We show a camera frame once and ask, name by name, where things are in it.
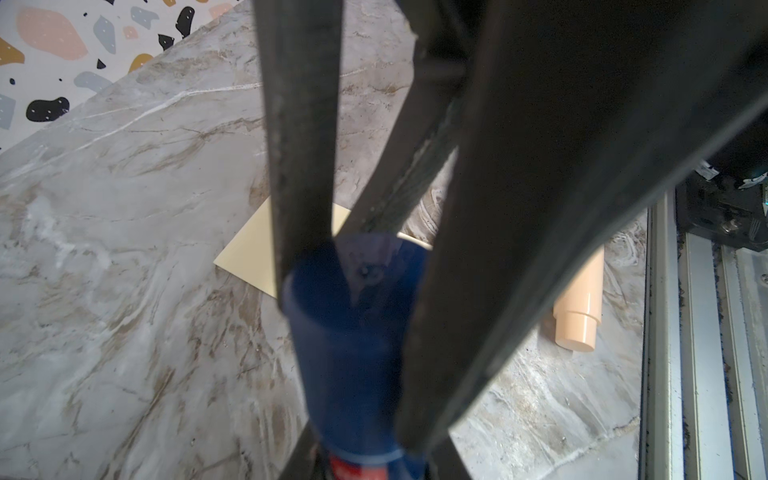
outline blue plastic cup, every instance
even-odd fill
[[[343,461],[405,459],[408,470],[423,472],[395,441],[394,415],[403,337],[427,253],[386,233],[341,236],[298,262],[283,284],[310,423]]]

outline black speckle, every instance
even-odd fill
[[[192,18],[194,17],[194,8],[184,7],[181,9],[178,20],[176,20],[176,29],[181,33],[182,38],[186,38],[192,29]]]
[[[168,35],[159,34],[157,36],[157,41],[160,42],[160,46],[163,48],[163,51],[166,51],[167,49],[174,46],[174,38],[169,37]]]
[[[33,100],[27,106],[27,120],[53,121],[69,111],[69,100],[59,97],[55,100]]]

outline white marble surface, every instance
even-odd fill
[[[386,0],[345,15],[351,207],[413,38]],[[247,2],[0,155],[0,475],[276,478],[306,419],[293,346],[274,301],[212,264],[268,194],[259,68]],[[448,176],[410,233],[432,239]],[[607,244],[595,353],[546,319],[456,426],[476,479],[587,478],[606,455],[636,475],[644,256],[642,217]]]

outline yellow card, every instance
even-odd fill
[[[261,207],[224,247],[214,264],[237,278],[255,286],[270,296],[277,295],[275,263],[272,245],[272,204],[267,198]],[[333,234],[339,231],[349,215],[349,210],[333,204],[331,227]],[[417,243],[427,250],[432,247],[421,240],[398,233],[398,237]]]

